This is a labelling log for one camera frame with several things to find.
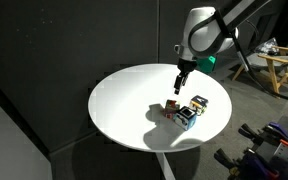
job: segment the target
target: small cube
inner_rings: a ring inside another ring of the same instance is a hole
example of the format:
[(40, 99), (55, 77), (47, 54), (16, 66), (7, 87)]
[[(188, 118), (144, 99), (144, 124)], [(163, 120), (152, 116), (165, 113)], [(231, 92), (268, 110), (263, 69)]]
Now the small cube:
[(164, 109), (164, 116), (169, 119), (173, 119), (173, 116), (179, 109), (180, 109), (180, 103), (178, 101), (167, 100)]
[(176, 113), (173, 119), (177, 125), (187, 131), (195, 124), (196, 116), (196, 112), (191, 110), (189, 107), (184, 106)]
[(200, 96), (195, 96), (191, 99), (189, 108), (194, 110), (197, 115), (201, 115), (205, 112), (207, 107), (208, 100), (205, 98), (202, 98)]

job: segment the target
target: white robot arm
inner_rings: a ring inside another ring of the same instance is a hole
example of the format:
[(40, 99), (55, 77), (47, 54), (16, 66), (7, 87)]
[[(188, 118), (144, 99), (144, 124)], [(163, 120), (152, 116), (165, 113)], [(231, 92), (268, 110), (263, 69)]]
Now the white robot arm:
[(185, 85), (190, 72), (196, 68), (196, 60), (230, 48), (234, 42), (232, 33), (238, 36), (237, 26), (271, 0), (241, 0), (223, 13), (213, 7), (192, 9), (188, 15), (181, 45), (174, 50), (179, 55), (181, 73), (174, 84), (175, 94)]

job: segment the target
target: round white table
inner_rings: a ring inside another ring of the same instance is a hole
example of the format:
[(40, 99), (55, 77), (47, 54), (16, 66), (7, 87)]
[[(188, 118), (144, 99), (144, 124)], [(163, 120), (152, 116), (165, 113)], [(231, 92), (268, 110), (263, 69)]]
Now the round white table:
[[(88, 102), (91, 119), (105, 136), (128, 148), (155, 152), (166, 179), (175, 178), (164, 153), (188, 150), (210, 140), (224, 129), (232, 112), (225, 89), (199, 71), (191, 72), (175, 95), (179, 72), (170, 64), (126, 68), (102, 80)], [(209, 103), (188, 131), (163, 116), (167, 99), (180, 101), (182, 107), (195, 95)]]

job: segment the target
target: table leg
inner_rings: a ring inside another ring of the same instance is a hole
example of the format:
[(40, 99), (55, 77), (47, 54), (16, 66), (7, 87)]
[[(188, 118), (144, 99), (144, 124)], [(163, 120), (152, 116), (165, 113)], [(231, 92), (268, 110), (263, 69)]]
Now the table leg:
[(156, 153), (156, 157), (158, 159), (158, 162), (160, 163), (160, 166), (161, 166), (162, 171), (164, 173), (165, 179), (166, 180), (175, 180), (172, 169), (171, 169), (170, 165), (168, 164), (168, 161), (165, 157), (165, 154), (164, 153)]

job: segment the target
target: cable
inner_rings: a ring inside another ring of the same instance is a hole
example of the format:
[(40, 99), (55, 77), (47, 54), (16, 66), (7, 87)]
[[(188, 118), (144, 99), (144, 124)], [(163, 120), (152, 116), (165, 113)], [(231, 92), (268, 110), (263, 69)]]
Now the cable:
[[(249, 25), (252, 26), (252, 28), (254, 29), (254, 32), (255, 32), (255, 40), (253, 40), (252, 42), (255, 41), (256, 43), (258, 43), (258, 42), (260, 41), (260, 33), (259, 33), (258, 29), (256, 28), (256, 26), (255, 26), (251, 21), (246, 20), (246, 22), (247, 22)], [(254, 47), (251, 47), (251, 49), (248, 49), (250, 52), (248, 52), (247, 55), (252, 54), (252, 53), (254, 52), (254, 49), (256, 49), (256, 47), (255, 47), (255, 48), (254, 48)]]
[(242, 50), (242, 48), (241, 48), (241, 46), (240, 46), (240, 44), (239, 44), (236, 36), (235, 36), (235, 32), (231, 32), (230, 35), (231, 35), (232, 38), (233, 38), (234, 45), (235, 45), (235, 47), (236, 47), (237, 53), (242, 56), (242, 57), (240, 57), (240, 58), (242, 58), (241, 60), (244, 62), (244, 65), (246, 66), (246, 67), (245, 67), (245, 70), (248, 69), (247, 73), (250, 75), (250, 77), (252, 78), (252, 80), (253, 80), (257, 85), (259, 85), (259, 86), (263, 89), (263, 91), (264, 91), (265, 93), (267, 93), (267, 94), (269, 94), (269, 95), (271, 95), (271, 96), (277, 96), (277, 97), (280, 97), (280, 98), (282, 98), (282, 99), (288, 100), (288, 96), (284, 96), (284, 95), (278, 94), (278, 93), (276, 93), (276, 92), (274, 92), (274, 91), (272, 91), (272, 90), (264, 87), (264, 86), (258, 81), (258, 79), (255, 77), (255, 74), (254, 74), (254, 72), (253, 72), (253, 70), (252, 70), (252, 68), (251, 68), (251, 66), (250, 66), (250, 64), (249, 64), (249, 62), (248, 62), (248, 60), (247, 60), (247, 58), (246, 58), (246, 56), (245, 56), (245, 54), (244, 54), (244, 52), (243, 52), (243, 50)]

